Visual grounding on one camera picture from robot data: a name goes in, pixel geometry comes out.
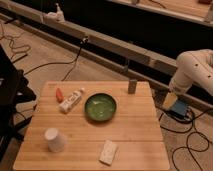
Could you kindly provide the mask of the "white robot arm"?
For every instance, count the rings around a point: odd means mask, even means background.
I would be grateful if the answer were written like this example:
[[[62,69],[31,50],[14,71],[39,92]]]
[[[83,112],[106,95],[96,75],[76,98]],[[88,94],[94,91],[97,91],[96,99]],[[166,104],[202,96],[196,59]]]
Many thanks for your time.
[[[213,50],[186,51],[176,62],[177,70],[169,83],[171,92],[185,94],[196,82],[213,96]]]

